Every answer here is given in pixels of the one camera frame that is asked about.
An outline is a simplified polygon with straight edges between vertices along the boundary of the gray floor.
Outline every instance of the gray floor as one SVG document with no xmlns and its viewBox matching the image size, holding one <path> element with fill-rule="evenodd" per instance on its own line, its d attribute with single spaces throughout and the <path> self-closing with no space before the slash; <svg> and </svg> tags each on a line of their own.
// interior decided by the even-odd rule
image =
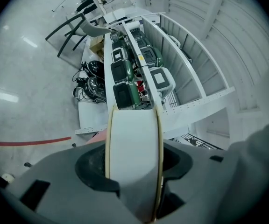
<svg viewBox="0 0 269 224">
<path fill-rule="evenodd" d="M 56 12 L 60 0 L 12 0 L 0 15 L 0 141 L 24 142 L 72 136 L 69 142 L 41 147 L 0 147 L 0 175 L 20 175 L 25 161 L 83 145 L 91 135 L 76 136 L 78 107 L 72 97 L 73 74 L 80 65 L 84 43 L 72 51 L 80 37 L 69 41 L 61 58 L 66 27 L 45 37 L 78 6 L 69 0 Z"/>
</svg>

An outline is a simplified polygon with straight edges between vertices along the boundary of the black cable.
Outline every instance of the black cable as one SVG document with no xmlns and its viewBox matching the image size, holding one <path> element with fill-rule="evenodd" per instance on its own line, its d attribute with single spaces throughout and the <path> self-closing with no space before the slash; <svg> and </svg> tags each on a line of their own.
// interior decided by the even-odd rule
<svg viewBox="0 0 269 224">
<path fill-rule="evenodd" d="M 73 80 L 74 79 L 74 77 L 75 77 L 75 75 L 76 74 L 78 74 L 80 71 L 82 71 L 82 70 L 78 70 L 74 75 L 73 75 L 73 77 L 72 77 L 72 81 L 74 82 L 74 81 L 76 81 L 76 79 L 75 80 Z"/>
<path fill-rule="evenodd" d="M 136 71 L 136 70 L 138 70 L 139 68 L 142 68 L 142 67 L 144 67 L 144 66 L 150 66 L 150 65 L 143 65 L 143 66 L 140 66 L 140 67 L 134 69 L 134 71 Z"/>
<path fill-rule="evenodd" d="M 86 95 L 87 95 L 86 93 L 85 93 L 85 95 L 84 95 L 84 89 L 82 89 L 81 94 L 83 95 L 83 97 L 82 97 L 80 100 L 82 100 L 82 99 L 90 100 L 90 98 L 88 98 L 88 99 L 86 98 Z"/>
</svg>

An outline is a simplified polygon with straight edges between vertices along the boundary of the wire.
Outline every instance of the wire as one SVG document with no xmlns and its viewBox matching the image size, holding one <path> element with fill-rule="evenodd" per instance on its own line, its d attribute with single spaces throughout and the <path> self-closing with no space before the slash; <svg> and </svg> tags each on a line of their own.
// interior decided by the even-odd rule
<svg viewBox="0 0 269 224">
<path fill-rule="evenodd" d="M 76 74 L 78 74 L 80 71 L 85 72 L 84 70 L 78 70 L 78 71 L 73 75 L 73 77 L 72 77 L 72 81 L 73 81 L 73 82 L 74 82 L 74 81 L 77 81 L 77 79 L 74 80 L 74 77 L 75 77 Z"/>
<path fill-rule="evenodd" d="M 150 66 L 150 65 L 153 65 L 153 64 L 149 64 L 149 65 L 143 65 L 143 66 L 140 66 L 140 67 L 138 67 L 138 68 L 134 69 L 134 71 L 136 71 L 136 70 L 138 70 L 138 69 L 140 69 L 140 68 L 142 68 L 142 67 L 144 67 L 144 66 Z"/>
<path fill-rule="evenodd" d="M 90 98 L 88 98 L 88 99 L 86 98 L 86 95 L 87 95 L 86 93 L 85 93 L 85 95 L 84 95 L 84 89 L 82 89 L 82 92 L 79 94 L 79 100 L 82 100 L 82 99 L 90 100 Z"/>
</svg>

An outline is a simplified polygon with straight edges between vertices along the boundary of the white shelf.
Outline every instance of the white shelf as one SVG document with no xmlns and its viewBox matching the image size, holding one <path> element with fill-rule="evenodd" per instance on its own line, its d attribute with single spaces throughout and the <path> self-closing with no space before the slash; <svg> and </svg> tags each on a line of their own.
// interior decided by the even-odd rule
<svg viewBox="0 0 269 224">
<path fill-rule="evenodd" d="M 83 52 L 82 62 L 93 60 L 100 61 L 100 58 L 90 50 L 91 38 L 87 37 Z M 81 71 L 79 77 L 87 78 L 87 73 Z M 80 100 L 78 102 L 78 116 L 80 129 L 75 134 L 93 133 L 106 129 L 108 122 L 108 113 L 106 103 L 96 104 L 92 101 Z"/>
<path fill-rule="evenodd" d="M 149 71 L 148 65 L 146 64 L 144 56 L 142 55 L 142 52 L 138 46 L 138 43 L 135 41 L 130 30 L 127 28 L 125 22 L 122 22 L 122 25 L 126 31 L 126 34 L 128 36 L 129 43 L 132 46 L 134 55 L 138 58 L 139 65 L 141 67 L 141 70 L 143 71 L 144 83 L 147 87 L 148 94 L 150 95 L 150 100 L 152 101 L 152 105 L 158 107 L 159 111 L 162 112 L 162 110 L 163 110 L 162 101 L 158 95 L 157 88 L 155 86 L 155 83 L 154 83 L 153 78 L 151 76 L 151 73 Z"/>
<path fill-rule="evenodd" d="M 111 64 L 113 63 L 112 59 L 112 40 L 110 33 L 105 34 L 105 46 L 104 46 L 104 57 L 105 57 L 105 82 L 106 82 L 106 103 L 107 110 L 110 114 L 114 105 L 116 105 L 116 99 L 113 91 L 113 86 L 115 85 Z"/>
<path fill-rule="evenodd" d="M 157 35 L 157 36 L 155 36 L 155 35 L 150 34 L 150 36 L 153 38 L 153 39 L 149 39 L 150 42 L 153 42 L 153 43 L 157 42 L 158 39 L 161 38 L 161 37 L 162 37 L 162 39 L 164 39 L 167 42 L 168 49 L 169 49 L 169 52 L 170 52 L 169 55 L 175 54 L 174 55 L 175 58 L 173 58 L 173 60 L 181 61 L 181 63 L 187 68 L 187 71 L 189 72 L 193 82 L 195 83 L 195 86 L 197 87 L 197 91 L 199 93 L 199 96 L 201 98 L 205 98 L 206 94 L 205 94 L 204 88 L 203 88 L 203 86 L 201 84 L 201 81 L 200 81 L 199 77 L 197 76 L 195 70 L 193 69 L 192 65 L 190 64 L 190 62 L 186 58 L 186 56 L 180 50 L 180 48 L 157 25 L 155 25 L 153 22 L 151 22 L 149 19 L 147 19 L 144 16 L 142 16 L 142 18 L 143 18 L 144 26 L 148 27 L 149 30 L 154 31 L 155 34 Z"/>
</svg>

